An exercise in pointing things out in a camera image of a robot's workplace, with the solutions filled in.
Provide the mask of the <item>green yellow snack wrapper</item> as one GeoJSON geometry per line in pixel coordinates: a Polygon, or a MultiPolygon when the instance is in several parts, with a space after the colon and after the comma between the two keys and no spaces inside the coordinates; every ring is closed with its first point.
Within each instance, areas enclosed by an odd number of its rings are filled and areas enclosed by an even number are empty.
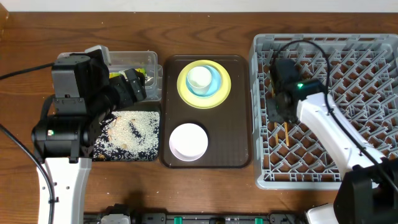
{"type": "MultiPolygon", "coordinates": [[[[147,78],[146,70],[144,68],[135,68],[134,70],[139,72],[139,73],[142,73],[144,75],[144,77],[147,78]]],[[[118,72],[110,72],[109,73],[109,77],[110,78],[114,78],[114,77],[117,77],[117,76],[120,76],[120,75],[123,75],[123,76],[127,77],[126,76],[126,70],[120,70],[118,72]]]]}

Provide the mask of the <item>clear plastic bin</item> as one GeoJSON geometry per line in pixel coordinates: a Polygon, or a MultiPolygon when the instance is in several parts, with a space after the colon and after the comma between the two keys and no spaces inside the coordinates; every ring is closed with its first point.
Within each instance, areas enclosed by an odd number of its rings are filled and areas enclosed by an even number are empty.
{"type": "MultiPolygon", "coordinates": [[[[58,56],[66,57],[72,52],[62,53],[58,56]]],[[[108,65],[109,72],[118,72],[130,68],[144,68],[146,75],[154,77],[154,84],[146,86],[147,98],[143,101],[160,101],[162,97],[162,67],[158,64],[157,54],[153,51],[111,51],[111,65],[108,65]]]]}

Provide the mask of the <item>dark brown tray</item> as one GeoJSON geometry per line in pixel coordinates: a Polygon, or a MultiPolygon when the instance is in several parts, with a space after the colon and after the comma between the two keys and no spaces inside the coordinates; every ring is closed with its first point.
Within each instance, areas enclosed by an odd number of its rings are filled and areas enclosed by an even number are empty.
{"type": "Polygon", "coordinates": [[[173,169],[243,168],[252,158],[252,121],[248,63],[239,55],[174,55],[164,64],[162,93],[162,146],[160,160],[173,169]],[[196,60],[212,60],[223,66],[231,78],[231,91],[222,104],[197,109],[184,102],[177,92],[182,69],[196,60]],[[172,131],[184,123],[201,126],[207,133],[208,148],[201,158],[185,162],[170,150],[172,131]]]}

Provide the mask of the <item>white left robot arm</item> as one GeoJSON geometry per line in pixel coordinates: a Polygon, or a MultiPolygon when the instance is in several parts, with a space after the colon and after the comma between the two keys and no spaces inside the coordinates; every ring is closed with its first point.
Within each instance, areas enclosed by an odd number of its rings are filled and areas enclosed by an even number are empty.
{"type": "Polygon", "coordinates": [[[100,123],[146,99],[144,75],[133,68],[111,78],[103,45],[60,57],[52,65],[54,95],[32,130],[39,162],[39,223],[83,223],[86,184],[100,123]]]}

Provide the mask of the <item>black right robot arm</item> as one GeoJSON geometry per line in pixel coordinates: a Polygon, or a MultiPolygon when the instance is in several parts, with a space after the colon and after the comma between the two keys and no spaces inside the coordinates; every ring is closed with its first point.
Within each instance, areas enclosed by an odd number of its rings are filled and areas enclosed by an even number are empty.
{"type": "Polygon", "coordinates": [[[300,121],[336,164],[342,182],[332,204],[306,212],[309,223],[397,223],[397,160],[389,160],[342,115],[317,79],[272,81],[268,112],[300,121]]]}

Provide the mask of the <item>white rice bowl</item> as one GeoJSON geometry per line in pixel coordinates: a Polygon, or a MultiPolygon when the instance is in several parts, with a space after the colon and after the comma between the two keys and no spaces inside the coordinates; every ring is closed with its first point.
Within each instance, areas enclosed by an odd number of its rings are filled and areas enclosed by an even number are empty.
{"type": "Polygon", "coordinates": [[[169,138],[171,153],[179,160],[191,162],[201,158],[209,144],[205,130],[193,123],[177,126],[169,138]]]}

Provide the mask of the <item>grey dishwasher rack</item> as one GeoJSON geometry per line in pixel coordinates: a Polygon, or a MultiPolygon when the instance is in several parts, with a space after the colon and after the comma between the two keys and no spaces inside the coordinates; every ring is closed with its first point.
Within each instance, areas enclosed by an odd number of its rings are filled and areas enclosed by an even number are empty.
{"type": "Polygon", "coordinates": [[[259,34],[249,51],[254,180],[263,190],[336,190],[341,177],[316,136],[303,124],[269,121],[272,59],[290,58],[304,78],[330,89],[341,112],[391,160],[397,158],[397,36],[395,34],[259,34]]]}

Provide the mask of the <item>yellow plate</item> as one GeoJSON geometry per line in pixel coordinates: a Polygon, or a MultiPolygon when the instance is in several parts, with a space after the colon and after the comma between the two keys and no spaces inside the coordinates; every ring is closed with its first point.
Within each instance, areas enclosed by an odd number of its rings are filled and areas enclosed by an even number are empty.
{"type": "Polygon", "coordinates": [[[227,70],[219,63],[212,60],[196,60],[186,65],[178,75],[177,91],[186,104],[198,109],[210,109],[222,104],[227,99],[231,91],[231,78],[227,70]],[[198,96],[188,87],[188,72],[194,67],[206,65],[214,68],[220,75],[220,87],[210,96],[198,96]]]}

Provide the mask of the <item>wooden chopstick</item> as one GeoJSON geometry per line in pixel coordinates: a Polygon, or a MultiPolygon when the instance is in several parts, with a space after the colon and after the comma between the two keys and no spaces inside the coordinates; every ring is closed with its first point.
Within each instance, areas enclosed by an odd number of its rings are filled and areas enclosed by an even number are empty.
{"type": "MultiPolygon", "coordinates": [[[[272,97],[274,98],[275,97],[274,84],[272,84],[271,93],[272,93],[272,97]]],[[[279,145],[279,134],[278,134],[279,131],[278,131],[278,123],[277,122],[274,122],[274,131],[275,131],[275,144],[276,144],[276,146],[278,146],[279,145]]]]}
{"type": "Polygon", "coordinates": [[[285,132],[285,144],[286,144],[287,147],[290,147],[289,129],[288,129],[287,122],[284,122],[284,132],[285,132]]]}

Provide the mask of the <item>light blue bowl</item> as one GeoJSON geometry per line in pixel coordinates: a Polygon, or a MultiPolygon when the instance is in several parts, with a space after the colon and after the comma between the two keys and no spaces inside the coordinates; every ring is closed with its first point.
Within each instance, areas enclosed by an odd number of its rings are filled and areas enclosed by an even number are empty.
{"type": "Polygon", "coordinates": [[[221,86],[221,75],[220,75],[220,73],[219,73],[214,67],[212,67],[212,66],[209,66],[209,65],[201,65],[201,66],[202,66],[202,67],[206,67],[206,68],[211,72],[211,75],[212,75],[212,81],[211,81],[210,88],[209,88],[209,90],[207,91],[207,93],[204,94],[204,95],[196,95],[196,94],[193,92],[193,90],[190,88],[190,86],[189,86],[189,84],[188,84],[188,81],[187,81],[187,77],[186,77],[186,84],[187,84],[187,88],[188,88],[194,95],[200,96],[200,97],[208,97],[208,96],[214,95],[214,94],[220,89],[220,86],[221,86]]]}

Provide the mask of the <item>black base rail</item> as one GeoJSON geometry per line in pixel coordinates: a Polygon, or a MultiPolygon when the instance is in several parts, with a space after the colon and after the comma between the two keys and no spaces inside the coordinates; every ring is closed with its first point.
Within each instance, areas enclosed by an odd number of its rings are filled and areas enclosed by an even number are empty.
{"type": "Polygon", "coordinates": [[[101,213],[85,213],[83,223],[131,224],[305,224],[303,215],[294,213],[170,213],[165,209],[135,209],[115,204],[101,213]]]}

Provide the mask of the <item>white cup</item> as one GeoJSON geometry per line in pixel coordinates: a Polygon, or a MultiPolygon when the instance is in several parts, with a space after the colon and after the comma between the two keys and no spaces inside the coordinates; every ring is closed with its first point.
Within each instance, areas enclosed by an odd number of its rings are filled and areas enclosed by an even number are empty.
{"type": "Polygon", "coordinates": [[[204,95],[210,88],[212,75],[206,67],[193,67],[187,74],[187,81],[196,95],[204,95]]]}

